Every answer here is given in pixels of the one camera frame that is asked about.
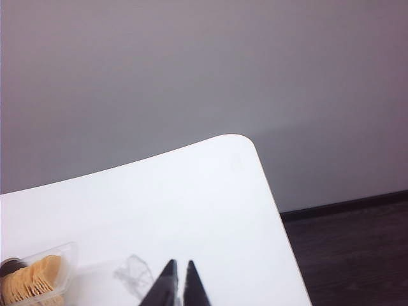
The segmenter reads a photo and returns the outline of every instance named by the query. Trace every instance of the floor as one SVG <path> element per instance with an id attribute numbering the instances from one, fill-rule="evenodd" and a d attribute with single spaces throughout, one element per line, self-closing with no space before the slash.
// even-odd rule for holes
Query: floor
<path id="1" fill-rule="evenodd" d="M 408 200 L 284 225 L 313 306 L 408 305 Z"/>

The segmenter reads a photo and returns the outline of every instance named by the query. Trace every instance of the black pointed object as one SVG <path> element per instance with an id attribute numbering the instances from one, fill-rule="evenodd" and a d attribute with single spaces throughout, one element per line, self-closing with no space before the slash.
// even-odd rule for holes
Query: black pointed object
<path id="1" fill-rule="evenodd" d="M 187 267 L 183 299 L 184 306 L 211 306 L 192 260 L 189 261 L 189 266 Z"/>
<path id="2" fill-rule="evenodd" d="M 177 294 L 177 262 L 170 260 L 139 306 L 174 306 Z"/>

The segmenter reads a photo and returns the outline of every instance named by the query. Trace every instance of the white tabletop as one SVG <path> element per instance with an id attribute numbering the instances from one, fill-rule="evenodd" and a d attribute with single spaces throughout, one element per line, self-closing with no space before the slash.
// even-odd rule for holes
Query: white tabletop
<path id="1" fill-rule="evenodd" d="M 180 288 L 193 259 L 212 305 L 311 305 L 256 149 L 240 135 L 1 196 L 2 259 L 69 241 L 78 283 L 87 274 L 96 284 L 76 306 L 137 305 L 112 277 L 132 254 L 155 277 L 175 258 Z"/>

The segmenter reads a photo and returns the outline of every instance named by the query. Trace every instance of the clear plastic container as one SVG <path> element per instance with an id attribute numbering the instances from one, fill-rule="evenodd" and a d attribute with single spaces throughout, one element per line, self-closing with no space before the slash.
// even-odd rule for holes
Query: clear plastic container
<path id="1" fill-rule="evenodd" d="M 54 290 L 37 295 L 34 297 L 26 298 L 25 300 L 8 304 L 12 306 L 62 306 L 64 305 L 64 293 L 69 288 L 71 280 L 75 274 L 75 268 L 77 266 L 77 245 L 74 242 L 53 247 L 52 249 L 37 253 L 26 258 L 22 258 L 22 261 L 30 266 L 36 261 L 43 259 L 49 255 L 57 255 L 61 257 L 61 266 L 58 271 L 57 277 L 54 281 Z"/>

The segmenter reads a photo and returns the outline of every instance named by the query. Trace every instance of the wall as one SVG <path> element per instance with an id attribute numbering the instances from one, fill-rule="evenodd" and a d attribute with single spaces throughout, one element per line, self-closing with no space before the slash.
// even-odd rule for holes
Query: wall
<path id="1" fill-rule="evenodd" d="M 2 2 L 2 193 L 211 136 L 280 211 L 408 188 L 408 2 Z"/>

